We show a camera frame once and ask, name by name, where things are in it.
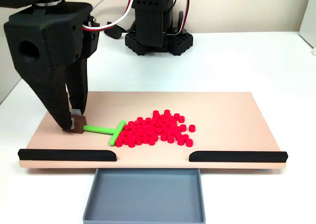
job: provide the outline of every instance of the black mount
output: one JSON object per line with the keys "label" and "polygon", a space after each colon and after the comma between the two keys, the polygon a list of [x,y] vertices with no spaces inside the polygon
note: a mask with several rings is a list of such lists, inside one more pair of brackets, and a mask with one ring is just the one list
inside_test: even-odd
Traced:
{"label": "black mount", "polygon": [[173,28],[173,0],[134,0],[135,22],[125,36],[125,45],[138,55],[149,51],[181,55],[193,45],[193,36],[181,28],[183,13],[179,14],[178,28]]}

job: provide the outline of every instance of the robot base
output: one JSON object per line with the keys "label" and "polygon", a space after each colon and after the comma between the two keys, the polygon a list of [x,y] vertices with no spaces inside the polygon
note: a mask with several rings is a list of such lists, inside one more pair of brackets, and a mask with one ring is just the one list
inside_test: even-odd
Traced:
{"label": "robot base", "polygon": [[151,47],[141,45],[136,40],[136,33],[128,33],[125,36],[125,45],[138,55],[145,55],[147,52],[170,52],[180,56],[183,52],[193,46],[193,36],[189,33],[167,36],[162,47]]}

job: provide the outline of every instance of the red cable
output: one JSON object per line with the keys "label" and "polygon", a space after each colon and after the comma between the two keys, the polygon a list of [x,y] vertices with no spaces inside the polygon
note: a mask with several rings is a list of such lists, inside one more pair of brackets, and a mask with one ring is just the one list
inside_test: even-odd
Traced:
{"label": "red cable", "polygon": [[[129,7],[130,4],[132,4],[132,2],[131,2],[131,0],[128,0],[127,8],[126,8],[124,14],[126,13],[126,11],[127,11],[127,9],[128,9],[128,7]],[[103,31],[103,30],[106,30],[106,29],[110,29],[110,28],[112,28],[112,27],[113,27],[113,26],[108,27],[108,28],[104,28],[104,29],[100,29],[100,30],[91,30],[91,29],[83,28],[83,30],[90,31],[90,32],[98,32],[98,31]]]}

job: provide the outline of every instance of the pile of red pegs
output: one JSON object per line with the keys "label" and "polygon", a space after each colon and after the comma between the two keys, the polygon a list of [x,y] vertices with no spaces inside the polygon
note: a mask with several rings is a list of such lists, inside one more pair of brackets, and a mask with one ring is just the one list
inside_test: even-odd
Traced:
{"label": "pile of red pegs", "polygon": [[[121,147],[123,144],[129,147],[142,144],[153,146],[160,136],[161,141],[167,141],[168,143],[176,141],[179,146],[185,144],[187,147],[192,147],[193,140],[189,138],[189,135],[182,134],[187,130],[187,126],[183,124],[184,121],[184,116],[177,113],[171,115],[168,109],[164,111],[164,114],[160,114],[159,111],[155,110],[151,118],[138,117],[136,121],[129,121],[118,136],[116,146]],[[193,133],[195,130],[195,125],[189,125],[190,132]]]}

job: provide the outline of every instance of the red bead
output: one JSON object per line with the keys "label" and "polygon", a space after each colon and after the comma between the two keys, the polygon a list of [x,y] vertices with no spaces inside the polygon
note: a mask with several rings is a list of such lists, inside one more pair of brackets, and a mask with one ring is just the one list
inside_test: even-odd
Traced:
{"label": "red bead", "polygon": [[187,139],[186,140],[186,146],[187,147],[192,147],[193,146],[193,140],[192,139]]}
{"label": "red bead", "polygon": [[178,145],[183,146],[184,145],[184,139],[183,137],[178,138]]}
{"label": "red bead", "polygon": [[135,133],[135,137],[142,137],[142,133],[140,132]]}
{"label": "red bead", "polygon": [[155,127],[160,128],[161,127],[161,123],[160,122],[156,122],[155,123]]}
{"label": "red bead", "polygon": [[148,140],[148,144],[150,145],[150,146],[153,146],[154,144],[155,144],[155,138],[154,137],[150,137],[149,138],[149,140]]}
{"label": "red bead", "polygon": [[184,123],[184,116],[180,116],[180,117],[178,118],[178,121],[179,121],[179,123]]}
{"label": "red bead", "polygon": [[180,126],[176,126],[176,129],[175,129],[175,130],[176,130],[177,133],[180,133],[180,132],[181,132]]}
{"label": "red bead", "polygon": [[143,137],[143,143],[144,143],[144,144],[148,144],[148,139],[149,139],[149,137],[144,136],[144,137]]}
{"label": "red bead", "polygon": [[141,137],[136,138],[136,145],[141,145],[143,144],[143,139]]}
{"label": "red bead", "polygon": [[126,136],[126,131],[121,131],[121,132],[120,132],[120,135]]}
{"label": "red bead", "polygon": [[184,141],[187,141],[187,139],[189,139],[189,135],[187,134],[184,134],[182,137],[184,138]]}
{"label": "red bead", "polygon": [[182,138],[182,134],[177,134],[176,140],[178,140],[179,138]]}
{"label": "red bead", "polygon": [[194,132],[196,131],[196,126],[193,125],[193,124],[191,124],[191,125],[189,126],[189,131],[192,132],[192,133],[194,133]]}
{"label": "red bead", "polygon": [[162,128],[157,128],[156,133],[157,133],[157,135],[161,135],[162,134]]}
{"label": "red bead", "polygon": [[182,132],[185,132],[187,130],[187,126],[185,124],[181,124],[180,129]]}
{"label": "red bead", "polygon": [[123,143],[124,145],[128,145],[129,137],[124,137],[123,138]]}
{"label": "red bead", "polygon": [[162,132],[165,134],[168,131],[168,127],[163,127]]}
{"label": "red bead", "polygon": [[121,147],[121,146],[123,145],[123,140],[122,140],[122,139],[116,139],[115,145],[116,145],[117,147]]}
{"label": "red bead", "polygon": [[161,134],[160,140],[161,141],[167,141],[168,135],[167,134]]}
{"label": "red bead", "polygon": [[137,129],[132,129],[130,132],[135,135],[135,133],[137,133]]}
{"label": "red bead", "polygon": [[168,143],[174,143],[174,136],[168,136]]}
{"label": "red bead", "polygon": [[151,137],[154,138],[155,141],[158,141],[158,135],[157,134],[153,134]]}
{"label": "red bead", "polygon": [[124,129],[124,131],[129,132],[129,125],[125,125],[125,126],[123,127],[123,129]]}

